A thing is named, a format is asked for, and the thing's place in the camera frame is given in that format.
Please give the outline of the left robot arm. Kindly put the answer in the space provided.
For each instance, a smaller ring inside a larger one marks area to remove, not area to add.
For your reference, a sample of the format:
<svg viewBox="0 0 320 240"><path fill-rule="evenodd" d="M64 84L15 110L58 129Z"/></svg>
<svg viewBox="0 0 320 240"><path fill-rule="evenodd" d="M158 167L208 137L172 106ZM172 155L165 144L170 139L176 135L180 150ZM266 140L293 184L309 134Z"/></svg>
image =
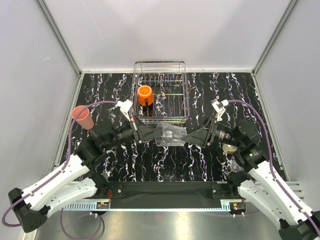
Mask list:
<svg viewBox="0 0 320 240"><path fill-rule="evenodd" d="M107 150L132 140L145 143L161 135L135 116L118 128L110 120L98 121L63 164L29 188L16 187L8 193L19 226L30 233L75 201L105 197L108 184L95 169L107 158Z"/></svg>

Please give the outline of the pink plastic cup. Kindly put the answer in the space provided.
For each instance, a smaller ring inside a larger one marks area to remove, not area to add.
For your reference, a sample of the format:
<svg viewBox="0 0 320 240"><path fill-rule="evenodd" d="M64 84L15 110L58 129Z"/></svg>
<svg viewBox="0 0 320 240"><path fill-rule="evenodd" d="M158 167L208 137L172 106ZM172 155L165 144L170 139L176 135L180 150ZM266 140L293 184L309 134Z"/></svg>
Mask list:
<svg viewBox="0 0 320 240"><path fill-rule="evenodd" d="M71 116L73 119L76 118L76 122L85 130L90 130L94 127L94 121L91 115L90 110L85 105L79 105L75 107L72 112Z"/></svg>

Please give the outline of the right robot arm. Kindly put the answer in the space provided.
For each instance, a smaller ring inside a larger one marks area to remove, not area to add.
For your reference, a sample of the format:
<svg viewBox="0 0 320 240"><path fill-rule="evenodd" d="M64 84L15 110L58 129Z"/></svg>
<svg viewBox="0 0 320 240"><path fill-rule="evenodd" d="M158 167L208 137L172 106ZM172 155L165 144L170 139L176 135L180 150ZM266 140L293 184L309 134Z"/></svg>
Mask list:
<svg viewBox="0 0 320 240"><path fill-rule="evenodd" d="M241 120L229 129L213 118L183 137L183 141L205 148L221 143L226 154L234 154L241 167L227 177L226 192L233 199L251 202L278 229L283 240L315 240L320 236L320 213L306 205L274 169L272 160L257 144L253 122Z"/></svg>

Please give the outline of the clear faceted glass tumbler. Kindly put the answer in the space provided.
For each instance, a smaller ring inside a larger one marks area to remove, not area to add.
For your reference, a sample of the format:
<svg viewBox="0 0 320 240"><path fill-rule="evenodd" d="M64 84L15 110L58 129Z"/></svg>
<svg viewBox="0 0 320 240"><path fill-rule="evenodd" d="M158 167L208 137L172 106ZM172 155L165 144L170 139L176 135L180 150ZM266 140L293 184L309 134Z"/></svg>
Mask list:
<svg viewBox="0 0 320 240"><path fill-rule="evenodd" d="M160 122L156 129L162 132L155 138L158 147L181 147L185 144L183 138L187 136L187 130L184 127Z"/></svg>

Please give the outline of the orange cup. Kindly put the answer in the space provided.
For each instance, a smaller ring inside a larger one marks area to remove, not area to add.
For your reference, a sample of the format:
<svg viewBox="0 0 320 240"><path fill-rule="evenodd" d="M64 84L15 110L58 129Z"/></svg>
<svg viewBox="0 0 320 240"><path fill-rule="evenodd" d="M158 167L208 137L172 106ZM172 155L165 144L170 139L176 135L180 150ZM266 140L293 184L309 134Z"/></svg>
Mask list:
<svg viewBox="0 0 320 240"><path fill-rule="evenodd" d="M141 106L148 107L153 104L153 89L149 85L142 85L137 90L137 100Z"/></svg>

